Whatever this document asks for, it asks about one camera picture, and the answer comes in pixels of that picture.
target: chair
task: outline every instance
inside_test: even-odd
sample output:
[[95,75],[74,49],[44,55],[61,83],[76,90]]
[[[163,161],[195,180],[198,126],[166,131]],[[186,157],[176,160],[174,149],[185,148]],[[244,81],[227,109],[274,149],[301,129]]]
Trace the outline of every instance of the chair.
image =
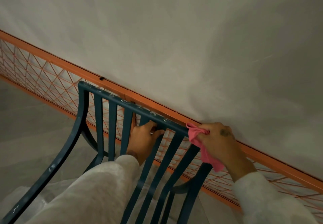
[[[165,153],[165,156],[154,176],[149,191],[144,199],[143,205],[140,209],[138,217],[136,219],[136,224],[143,223],[144,218],[146,216],[149,204],[152,200],[152,197],[155,193],[156,187],[158,186],[162,176],[164,175],[168,165],[170,164],[173,156],[176,153],[176,150],[180,146],[184,137],[188,136],[188,129],[170,121],[154,112],[143,109],[142,107],[135,105],[133,103],[127,102],[106,92],[101,90],[89,83],[80,81],[78,83],[79,87],[79,108],[77,112],[77,118],[75,120],[74,126],[72,128],[71,134],[69,135],[65,145],[55,157],[50,166],[46,169],[46,171],[39,177],[39,179],[34,183],[34,185],[29,189],[29,191],[14,205],[14,207],[6,214],[6,216],[2,219],[2,224],[12,224],[14,223],[18,217],[23,213],[24,210],[30,205],[30,203],[36,198],[36,196],[42,191],[42,189],[46,186],[46,184],[52,179],[58,169],[62,166],[64,161],[69,156],[73,147],[75,146],[79,136],[82,134],[87,143],[97,151],[97,155],[92,160],[90,165],[85,169],[85,172],[94,166],[100,164],[103,160],[103,157],[108,157],[109,161],[114,161],[115,158],[115,137],[116,137],[116,122],[117,122],[117,106],[121,106],[124,108],[124,120],[123,120],[123,130],[122,130],[122,138],[121,138],[121,149],[120,155],[123,155],[127,151],[128,140],[130,137],[131,130],[131,121],[133,113],[139,114],[140,122],[139,125],[144,125],[149,120],[152,120],[158,124],[157,129],[169,128],[175,131],[175,135]],[[93,93],[94,95],[94,106],[95,106],[95,118],[96,118],[96,131],[97,131],[97,141],[93,138],[87,124],[86,117],[89,106],[89,93]],[[109,141],[108,141],[108,152],[104,150],[103,145],[103,107],[102,107],[102,99],[106,99],[109,102]],[[121,224],[126,224],[130,214],[135,206],[135,203],[139,197],[139,194],[142,190],[142,187],[146,181],[151,165],[154,161],[155,155],[159,148],[159,145],[162,141],[162,136],[160,136],[152,149],[151,155],[147,158],[140,179],[137,183],[137,186],[129,200],[129,203],[124,211],[123,218]],[[153,214],[151,224],[158,223],[163,206],[166,200],[166,197],[169,194],[168,201],[162,216],[161,223],[165,224],[168,219],[169,211],[172,207],[172,202],[175,194],[184,194],[187,193],[186,198],[184,200],[179,218],[177,223],[187,223],[188,218],[190,216],[193,204],[197,197],[197,194],[206,178],[212,166],[210,164],[203,163],[196,176],[187,181],[186,183],[180,186],[174,186],[180,176],[183,174],[184,170],[188,167],[188,165],[192,162],[194,157],[199,152],[200,148],[195,145],[191,145],[188,151],[183,156],[182,160],[179,162],[177,168],[174,170],[173,174],[165,184],[164,188],[161,191],[161,195],[157,202],[155,212]]]

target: hand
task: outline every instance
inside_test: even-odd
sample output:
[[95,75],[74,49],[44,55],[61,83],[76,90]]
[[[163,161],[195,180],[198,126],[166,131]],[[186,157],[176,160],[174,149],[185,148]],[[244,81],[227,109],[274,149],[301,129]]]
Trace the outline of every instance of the hand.
[[203,143],[212,157],[219,159],[226,166],[234,182],[248,173],[257,171],[240,149],[229,126],[211,123],[199,127],[209,130],[210,134],[199,133],[197,139]]
[[138,160],[139,165],[142,165],[150,155],[156,139],[165,133],[164,130],[153,132],[156,126],[155,122],[149,121],[143,126],[133,128],[128,143],[127,154],[134,156]]

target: floor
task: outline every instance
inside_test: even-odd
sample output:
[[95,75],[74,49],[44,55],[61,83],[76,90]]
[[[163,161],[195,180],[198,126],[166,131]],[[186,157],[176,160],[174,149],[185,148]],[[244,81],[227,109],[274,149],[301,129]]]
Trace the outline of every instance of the floor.
[[[74,120],[1,79],[0,93],[0,201],[2,201],[18,187],[31,186],[38,179],[65,143]],[[67,161],[51,180],[50,186],[60,185],[62,181],[72,182],[83,173],[94,156],[94,150],[80,137]],[[156,170],[155,166],[152,167],[148,183]],[[166,173],[156,191],[156,196],[168,177],[169,174]],[[184,198],[184,195],[176,195],[170,213],[171,219],[177,219]],[[240,213],[200,192],[188,223],[237,224],[242,221]]]

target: orange metal frame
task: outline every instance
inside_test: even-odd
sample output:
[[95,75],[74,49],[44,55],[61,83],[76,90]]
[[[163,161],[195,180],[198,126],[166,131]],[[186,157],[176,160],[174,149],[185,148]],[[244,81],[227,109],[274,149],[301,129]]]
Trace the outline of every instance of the orange metal frame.
[[[105,79],[104,77],[101,77],[97,74],[87,71],[79,66],[76,66],[75,64],[72,64],[66,60],[63,60],[57,56],[54,56],[54,55],[52,55],[44,50],[41,50],[33,45],[30,45],[29,43],[26,43],[18,38],[15,38],[15,37],[11,36],[10,34],[7,34],[3,31],[0,31],[0,39],[3,39],[4,41],[11,43],[11,44],[17,46],[18,48],[28,51],[31,54],[36,55],[36,56],[46,60],[47,62],[50,62],[54,65],[57,65],[65,70],[67,70],[67,71],[70,71],[70,72],[96,84],[96,85],[99,85],[100,87],[106,88],[106,89],[118,94],[122,99],[142,105],[142,106],[144,106],[154,112],[157,112],[157,113],[165,116],[166,118],[171,119],[179,124],[184,125],[185,123],[188,123],[188,122],[196,124],[196,125],[200,124],[199,122],[192,120],[191,118],[186,117],[186,116],[184,116],[184,115],[182,115],[182,114],[180,114],[180,113],[178,113],[178,112],[176,112],[176,111],[174,111],[174,110],[172,110],[172,109],[170,109],[158,102],[155,102],[155,101],[153,101],[153,100],[151,100],[151,99],[149,99],[149,98],[147,98],[135,91],[129,90],[119,84],[116,84],[110,80]],[[67,114],[71,118],[75,118],[75,115],[68,112],[67,110],[64,110],[64,109],[58,107],[56,104],[51,103],[51,102],[47,101],[46,99],[43,99],[42,97],[28,91],[24,87],[10,81],[9,79],[7,79],[6,77],[4,77],[2,75],[0,75],[0,77],[2,79],[4,79],[5,81],[11,83],[12,85],[27,92],[28,94],[43,101],[44,103],[50,105],[51,107],[58,109],[60,112]],[[135,124],[136,124],[136,120],[135,120],[135,116],[133,116],[132,128],[135,126]],[[93,126],[89,123],[88,123],[88,125],[91,129],[95,129],[95,126]],[[270,169],[273,169],[276,172],[281,173],[284,176],[291,178],[291,179],[301,183],[302,185],[304,185],[312,190],[317,191],[318,193],[323,194],[323,182],[322,181],[310,176],[307,173],[304,173],[298,169],[295,169],[295,168],[293,168],[293,167],[291,167],[291,166],[289,166],[289,165],[287,165],[287,164],[285,164],[273,157],[270,157],[270,156],[254,149],[254,148],[251,148],[241,142],[239,142],[239,145],[240,145],[241,149],[244,151],[244,153],[247,155],[248,158],[250,158],[250,159],[252,159],[252,160],[254,160],[254,161],[270,168]],[[173,172],[173,170],[170,168],[168,168],[168,171],[170,173]],[[182,180],[188,181],[189,179],[185,176],[182,176]],[[202,191],[207,193],[208,195],[224,202],[228,206],[235,208],[237,210],[240,210],[240,207],[236,203],[218,195],[217,193],[214,193],[205,187],[202,187]]]

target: tattoo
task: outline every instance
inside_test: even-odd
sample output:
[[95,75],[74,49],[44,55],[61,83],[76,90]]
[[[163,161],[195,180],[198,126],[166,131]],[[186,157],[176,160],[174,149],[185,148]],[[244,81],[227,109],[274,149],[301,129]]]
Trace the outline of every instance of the tattoo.
[[133,156],[135,159],[137,159],[137,160],[138,160],[138,155],[137,155],[137,153],[136,153],[135,151],[133,151],[133,150],[128,150],[128,151],[126,152],[126,154],[127,154],[127,155],[131,155],[131,156]]
[[220,135],[221,136],[225,136],[225,137],[232,136],[233,139],[235,138],[230,131],[225,130],[225,129],[221,129],[220,130]]

